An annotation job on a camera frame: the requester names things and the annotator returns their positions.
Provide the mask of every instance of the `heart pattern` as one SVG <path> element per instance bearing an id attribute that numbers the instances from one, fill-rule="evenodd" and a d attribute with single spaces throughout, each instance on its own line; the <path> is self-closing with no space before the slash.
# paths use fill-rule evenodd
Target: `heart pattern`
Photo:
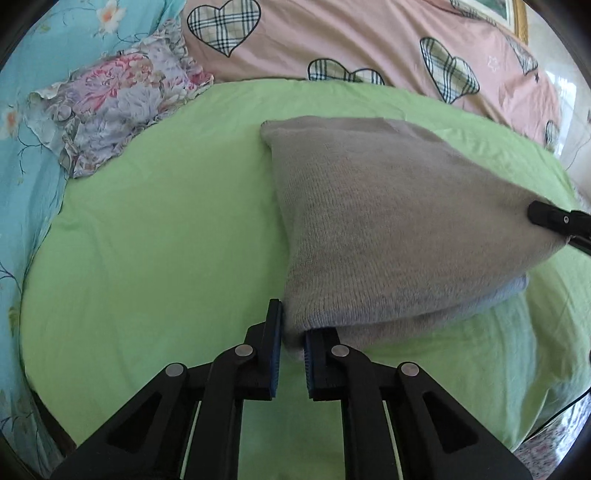
<path id="1" fill-rule="evenodd" d="M 519 60 L 519 64 L 523 70 L 523 75 L 527 75 L 529 72 L 533 72 L 534 70 L 538 69 L 538 61 L 530 55 L 530 52 L 523 48 L 523 46 L 510 35 L 505 35 L 505 38 L 515 52 L 517 60 Z"/>
<path id="2" fill-rule="evenodd" d="M 480 83 L 465 60 L 453 57 L 434 38 L 422 38 L 420 43 L 427 70 L 444 102 L 451 104 L 464 95 L 480 92 Z"/>
<path id="3" fill-rule="evenodd" d="M 308 80 L 343 80 L 353 83 L 373 83 L 385 85 L 382 76 L 373 69 L 348 71 L 338 61 L 332 59 L 316 59 L 308 65 Z"/>
<path id="4" fill-rule="evenodd" d="M 256 0 L 229 0 L 221 7 L 200 5 L 187 17 L 189 31 L 205 45 L 229 57 L 261 19 Z"/>
<path id="5" fill-rule="evenodd" d="M 473 20 L 482 20 L 484 22 L 490 23 L 494 27 L 498 25 L 491 17 L 481 14 L 478 10 L 476 10 L 476 8 L 472 8 L 469 5 L 459 2 L 458 0 L 451 0 L 451 2 L 452 7 L 455 8 L 466 18 L 471 18 Z"/>
<path id="6" fill-rule="evenodd" d="M 558 137 L 560 136 L 560 128 L 552 120 L 546 124 L 546 150 L 554 153 L 558 146 Z"/>

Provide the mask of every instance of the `mattress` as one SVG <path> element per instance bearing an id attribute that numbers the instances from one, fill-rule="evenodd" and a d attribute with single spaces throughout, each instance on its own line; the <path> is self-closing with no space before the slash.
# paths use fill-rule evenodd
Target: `mattress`
<path id="1" fill-rule="evenodd" d="M 170 362 L 210 362 L 240 343 L 268 299 L 281 297 L 288 245 L 258 130 L 300 115 L 416 123 L 497 175 L 577 208 L 550 153 L 441 102 L 344 82 L 214 85 L 97 174 L 68 183 L 27 275 L 25 372 L 75 442 Z M 591 384 L 589 267 L 563 249 L 492 310 L 366 353 L 418 363 L 515 449 Z M 340 408 L 308 400 L 303 364 L 286 355 L 277 399 L 247 403 L 242 431 L 241 478 L 343 475 Z"/>

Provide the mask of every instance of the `screw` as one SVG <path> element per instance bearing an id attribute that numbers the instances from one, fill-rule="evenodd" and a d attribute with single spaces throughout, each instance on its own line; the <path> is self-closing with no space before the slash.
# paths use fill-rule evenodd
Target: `screw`
<path id="1" fill-rule="evenodd" d="M 349 355 L 349 347 L 345 345 L 335 345 L 330 349 L 330 352 L 334 356 L 347 356 Z"/>
<path id="2" fill-rule="evenodd" d="M 177 377 L 179 376 L 181 373 L 183 373 L 184 371 L 184 367 L 181 364 L 170 364 L 168 367 L 166 367 L 166 374 L 169 377 Z"/>
<path id="3" fill-rule="evenodd" d="M 407 377 L 416 377 L 419 372 L 418 366 L 412 363 L 404 364 L 400 370 Z"/>
<path id="4" fill-rule="evenodd" d="M 242 345 L 238 345 L 234 349 L 234 353 L 237 354 L 237 356 L 250 356 L 250 355 L 252 355 L 253 351 L 254 351 L 254 348 L 246 343 L 243 343 Z"/>

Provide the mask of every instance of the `blue floral bedspread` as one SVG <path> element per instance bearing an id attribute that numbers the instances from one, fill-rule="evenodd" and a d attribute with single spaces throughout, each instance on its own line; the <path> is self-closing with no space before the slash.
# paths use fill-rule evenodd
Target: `blue floral bedspread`
<path id="1" fill-rule="evenodd" d="M 115 53 L 179 16 L 184 0 L 59 0 L 0 72 L 0 433 L 43 477 L 62 457 L 33 402 L 20 361 L 23 281 L 59 212 L 66 172 L 22 122 L 30 92 Z M 68 295 L 54 285 L 56 295 Z"/>

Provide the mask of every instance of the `pink pillowcase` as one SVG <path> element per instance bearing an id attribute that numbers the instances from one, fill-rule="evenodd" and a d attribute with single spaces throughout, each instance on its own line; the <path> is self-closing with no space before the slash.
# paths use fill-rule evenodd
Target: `pink pillowcase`
<path id="1" fill-rule="evenodd" d="M 551 146 L 553 85 L 519 40 L 457 0 L 187 0 L 183 34 L 217 81 L 368 82 L 420 93 Z"/>

